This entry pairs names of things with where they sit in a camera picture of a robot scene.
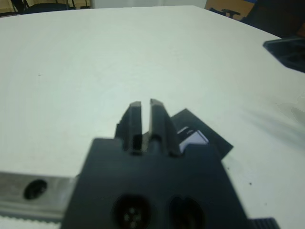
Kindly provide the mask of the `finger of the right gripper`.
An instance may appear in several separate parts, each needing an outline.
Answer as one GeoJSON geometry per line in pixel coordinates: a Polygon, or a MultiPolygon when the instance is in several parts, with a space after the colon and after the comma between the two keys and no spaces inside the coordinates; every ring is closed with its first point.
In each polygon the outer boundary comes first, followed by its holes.
{"type": "Polygon", "coordinates": [[[266,41],[263,47],[287,68],[305,72],[305,39],[282,38],[266,41]]]}

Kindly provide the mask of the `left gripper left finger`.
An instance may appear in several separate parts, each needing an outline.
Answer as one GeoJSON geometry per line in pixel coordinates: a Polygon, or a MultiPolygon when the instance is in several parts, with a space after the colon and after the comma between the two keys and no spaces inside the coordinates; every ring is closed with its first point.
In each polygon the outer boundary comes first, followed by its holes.
{"type": "Polygon", "coordinates": [[[122,140],[122,147],[131,154],[142,153],[142,107],[141,102],[130,103],[116,126],[115,138],[122,140]]]}

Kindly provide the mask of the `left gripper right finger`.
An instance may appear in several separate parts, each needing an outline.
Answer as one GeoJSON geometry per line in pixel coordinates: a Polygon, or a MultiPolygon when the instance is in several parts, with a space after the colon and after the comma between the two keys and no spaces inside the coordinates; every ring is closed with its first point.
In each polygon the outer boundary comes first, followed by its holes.
{"type": "Polygon", "coordinates": [[[177,131],[163,103],[150,100],[150,121],[148,131],[148,150],[172,157],[180,157],[177,131]]]}

